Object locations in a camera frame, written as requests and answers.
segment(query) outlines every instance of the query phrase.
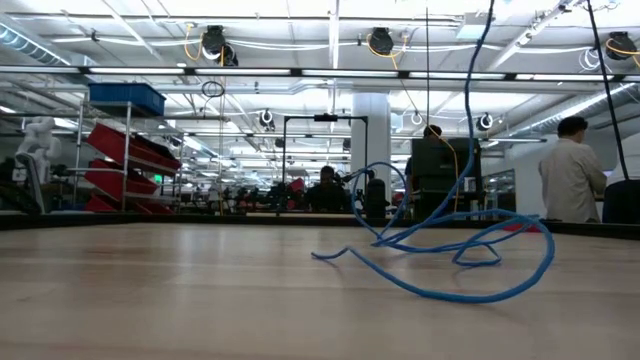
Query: computer monitor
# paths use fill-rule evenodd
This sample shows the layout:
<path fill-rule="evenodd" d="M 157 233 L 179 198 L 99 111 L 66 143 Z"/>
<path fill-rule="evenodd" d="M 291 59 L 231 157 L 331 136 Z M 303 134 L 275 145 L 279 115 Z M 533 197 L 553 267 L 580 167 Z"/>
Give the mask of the computer monitor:
<path fill-rule="evenodd" d="M 461 138 L 447 141 L 455 151 L 459 174 L 469 161 L 469 139 Z M 477 139 L 473 141 L 473 147 L 473 168 L 467 177 L 475 178 L 476 184 L 482 184 L 480 144 Z M 443 141 L 433 139 L 412 140 L 411 161 L 412 175 L 418 178 L 420 190 L 449 191 L 455 185 L 456 170 L 453 152 Z"/>

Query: blue bin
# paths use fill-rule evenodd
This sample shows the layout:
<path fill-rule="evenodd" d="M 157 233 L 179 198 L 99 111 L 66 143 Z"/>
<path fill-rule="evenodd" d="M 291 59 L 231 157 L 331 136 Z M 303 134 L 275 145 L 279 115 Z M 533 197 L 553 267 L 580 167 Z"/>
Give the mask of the blue bin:
<path fill-rule="evenodd" d="M 134 106 L 133 116 L 164 116 L 164 101 L 162 94 L 144 83 L 89 84 L 92 106 L 114 116 L 126 116 L 127 102 Z"/>

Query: blue cable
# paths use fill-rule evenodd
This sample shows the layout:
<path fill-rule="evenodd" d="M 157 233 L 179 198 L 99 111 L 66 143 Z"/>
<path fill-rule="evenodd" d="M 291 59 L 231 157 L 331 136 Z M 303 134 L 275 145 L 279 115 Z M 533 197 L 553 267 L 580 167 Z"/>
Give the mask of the blue cable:
<path fill-rule="evenodd" d="M 459 175 L 458 179 L 456 180 L 455 185 L 451 188 L 451 190 L 449 191 L 449 193 L 447 194 L 447 197 L 445 198 L 445 200 L 438 206 L 438 208 L 436 208 L 436 210 L 433 211 L 433 213 L 426 219 L 424 220 L 422 223 L 414 225 L 404 231 L 401 231 L 395 235 L 391 235 L 389 237 L 384 237 L 384 234 L 387 232 L 387 230 L 389 230 L 391 228 L 391 226 L 393 226 L 393 224 L 398 220 L 398 216 L 400 215 L 400 211 L 396 211 L 396 213 L 394 214 L 394 216 L 391 218 L 391 221 L 389 221 L 389 223 L 382 229 L 381 232 L 377 232 L 375 229 L 373 229 L 369 224 L 367 224 L 363 219 L 362 216 L 360 216 L 360 213 L 357 211 L 356 209 L 356 187 L 358 184 L 358 180 L 360 179 L 360 176 L 362 176 L 363 173 L 365 173 L 367 170 L 375 167 L 375 166 L 388 166 L 390 167 L 393 171 L 395 171 L 396 173 L 398 173 L 398 175 L 400 175 L 400 178 L 402 179 L 402 184 L 405 188 L 405 194 L 404 197 L 402 199 L 402 203 L 400 204 L 400 206 L 398 207 L 398 209 L 404 209 L 406 208 L 407 205 L 407 201 L 409 199 L 409 191 L 407 189 L 407 181 L 405 179 L 405 177 L 403 176 L 402 172 L 400 170 L 398 170 L 396 167 L 394 167 L 391 164 L 385 163 L 385 162 L 376 162 L 373 163 L 371 165 L 368 165 L 367 167 L 360 169 L 356 172 L 356 177 L 355 177 L 355 181 L 353 182 L 353 189 L 351 191 L 351 206 L 352 209 L 354 209 L 354 215 L 356 217 L 356 219 L 358 220 L 358 222 L 364 226 L 365 229 L 369 230 L 372 234 L 375 235 L 376 237 L 376 241 L 374 243 L 372 243 L 371 245 L 374 247 L 391 247 L 397 250 L 401 250 L 401 251 L 405 251 L 408 253 L 442 253 L 442 252 L 448 252 L 448 251 L 456 251 L 455 255 L 453 256 L 452 262 L 456 265 L 459 266 L 464 266 L 464 267 L 480 267 L 480 266 L 494 266 L 500 263 L 500 261 L 502 260 L 502 257 L 498 254 L 498 252 L 493 248 L 492 245 L 501 243 L 503 241 L 509 240 L 511 238 L 513 238 L 514 236 L 522 233 L 523 231 L 529 229 L 529 228 L 537 228 L 538 230 L 540 230 L 542 232 L 542 234 L 545 237 L 546 240 L 546 244 L 547 244 L 547 251 L 545 256 L 543 257 L 542 261 L 540 262 L 540 265 L 538 266 L 538 268 L 534 271 L 534 273 L 531 275 L 531 277 L 529 277 L 527 280 L 523 281 L 520 285 L 517 285 L 511 289 L 507 289 L 505 291 L 496 293 L 496 294 L 491 294 L 491 295 L 463 295 L 463 294 L 456 294 L 456 293 L 447 293 L 447 292 L 440 292 L 440 291 L 434 291 L 434 290 L 427 290 L 427 289 L 421 289 L 417 286 L 411 285 L 407 282 L 404 282 L 400 279 L 398 279 L 397 277 L 395 277 L 394 275 L 388 273 L 387 271 L 385 271 L 383 268 L 381 268 L 380 266 L 378 266 L 377 264 L 373 263 L 371 260 L 369 260 L 368 258 L 366 258 L 365 256 L 363 256 L 362 254 L 360 254 L 356 249 L 347 246 L 345 248 L 343 248 L 342 250 L 338 251 L 335 254 L 329 254 L 329 255 L 321 255 L 321 254 L 317 254 L 315 252 L 311 253 L 311 255 L 319 260 L 333 260 L 336 259 L 344 254 L 346 254 L 347 252 L 352 253 L 353 255 L 355 255 L 358 259 L 360 259 L 363 263 L 365 263 L 367 266 L 369 266 L 370 268 L 372 268 L 375 272 L 377 272 L 378 274 L 380 274 L 382 277 L 386 278 L 387 280 L 391 281 L 392 283 L 394 283 L 395 285 L 410 291 L 414 294 L 417 294 L 419 296 L 422 297 L 426 297 L 426 298 L 431 298 L 431 299 L 436 299 L 436 300 L 443 300 L 443 301 L 450 301 L 450 302 L 458 302 L 458 303 L 466 303 L 466 304 L 483 304 L 483 303 L 491 303 L 491 302 L 496 302 L 496 301 L 502 301 L 502 300 L 506 300 L 509 299 L 511 297 L 517 296 L 520 293 L 526 291 L 527 289 L 529 289 L 530 287 L 532 287 L 533 285 L 535 285 L 540 278 L 542 278 L 542 275 L 545 273 L 545 271 L 547 271 L 547 269 L 549 268 L 549 266 L 551 265 L 551 262 L 553 261 L 553 257 L 555 254 L 555 243 L 553 241 L 553 236 L 551 235 L 551 232 L 546 228 L 546 226 L 544 226 L 542 223 L 540 223 L 540 221 L 538 221 L 537 217 L 535 216 L 524 216 L 524 215 L 519 215 L 517 213 L 511 212 L 511 211 L 507 211 L 507 210 L 501 210 L 501 209 L 493 209 L 493 210 L 485 210 L 485 211 L 475 211 L 475 212 L 460 212 L 460 213 L 454 213 L 454 214 L 450 214 L 447 216 L 440 216 L 440 214 L 442 213 L 442 211 L 444 211 L 445 207 L 447 206 L 447 204 L 449 203 L 449 201 L 453 198 L 453 196 L 456 193 L 456 189 L 458 189 L 460 187 L 460 185 L 462 184 L 462 182 L 464 181 L 464 179 L 467 177 L 467 175 L 471 172 L 471 168 L 473 166 L 473 159 L 474 159 L 474 152 L 473 152 L 473 148 L 474 148 L 474 143 L 473 143 L 473 118 L 471 117 L 471 106 L 469 104 L 469 94 L 470 94 L 470 86 L 471 86 L 471 75 L 473 74 L 473 69 L 475 67 L 475 63 L 476 60 L 478 58 L 478 54 L 480 53 L 480 49 L 482 49 L 482 45 L 485 42 L 485 39 L 487 38 L 487 34 L 489 33 L 489 29 L 491 28 L 491 19 L 493 18 L 493 8 L 494 8 L 494 4 L 495 4 L 495 0 L 491 0 L 490 6 L 489 6 L 489 12 L 488 12 L 488 16 L 487 16 L 487 24 L 486 27 L 484 29 L 484 32 L 482 33 L 482 37 L 480 37 L 480 39 L 478 40 L 475 52 L 473 53 L 473 56 L 471 57 L 471 63 L 469 65 L 469 71 L 467 73 L 467 79 L 465 82 L 465 87 L 464 87 L 464 94 L 465 94 L 465 110 L 467 113 L 467 124 L 469 126 L 469 161 L 467 162 L 467 165 L 465 166 L 464 170 L 462 171 L 462 173 Z M 432 226 L 435 224 L 439 224 L 439 223 L 444 223 L 447 221 L 451 221 L 454 220 L 456 218 L 466 218 L 469 216 L 481 216 L 481 215 L 500 215 L 500 216 L 508 216 L 511 217 L 512 219 L 504 221 L 502 223 L 499 224 L 495 224 L 493 226 L 490 226 L 484 230 L 482 230 L 481 232 L 473 235 L 471 238 L 469 238 L 467 241 L 463 241 L 463 242 L 459 242 L 459 243 L 454 243 L 454 244 L 448 244 L 448 245 L 442 245 L 442 246 L 437 246 L 437 247 L 432 247 L 432 248 L 420 248 L 420 247 L 414 247 L 414 246 L 408 246 L 408 245 L 403 245 L 400 244 L 401 241 L 407 239 L 409 236 L 411 236 L 413 233 L 415 233 L 416 231 L 428 227 L 428 226 Z M 501 238 L 498 239 L 494 239 L 494 240 L 482 240 L 482 238 L 484 238 L 486 235 L 497 231 L 497 230 L 501 230 L 504 229 L 506 226 L 509 225 L 515 225 L 515 224 L 522 224 L 521 228 L 517 231 L 514 231 L 508 235 L 505 235 Z M 484 260 L 484 261 L 466 261 L 466 260 L 461 260 L 462 256 L 464 255 L 464 253 L 471 248 L 474 247 L 478 247 L 478 246 L 482 246 L 487 248 L 493 255 L 494 255 L 494 259 L 492 260 Z"/>

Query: column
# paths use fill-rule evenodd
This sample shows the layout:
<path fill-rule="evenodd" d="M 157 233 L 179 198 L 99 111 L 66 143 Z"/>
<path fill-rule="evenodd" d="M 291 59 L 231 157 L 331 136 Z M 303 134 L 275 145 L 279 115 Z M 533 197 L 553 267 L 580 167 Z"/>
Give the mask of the column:
<path fill-rule="evenodd" d="M 368 164 L 378 161 L 391 162 L 391 108 L 386 93 L 354 93 L 351 106 L 352 116 L 369 117 Z M 360 120 L 351 122 L 351 171 L 365 167 L 365 125 Z M 378 166 L 374 169 L 376 178 L 387 185 L 387 201 L 391 200 L 391 169 Z M 358 188 L 364 188 L 364 176 Z"/>

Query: wooden table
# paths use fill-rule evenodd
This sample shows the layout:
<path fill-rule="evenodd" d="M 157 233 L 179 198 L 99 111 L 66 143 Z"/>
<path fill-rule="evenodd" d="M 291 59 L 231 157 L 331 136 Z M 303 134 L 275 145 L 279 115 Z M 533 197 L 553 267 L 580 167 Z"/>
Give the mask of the wooden table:
<path fill-rule="evenodd" d="M 463 240 L 423 230 L 408 243 Z M 131 224 L 0 232 L 0 359 L 638 359 L 640 242 L 556 236 L 556 260 L 521 296 L 489 305 L 418 298 L 344 244 L 419 286 L 517 284 L 539 234 L 498 246 L 502 266 L 370 248 L 359 228 Z M 470 257 L 487 256 L 478 249 Z"/>

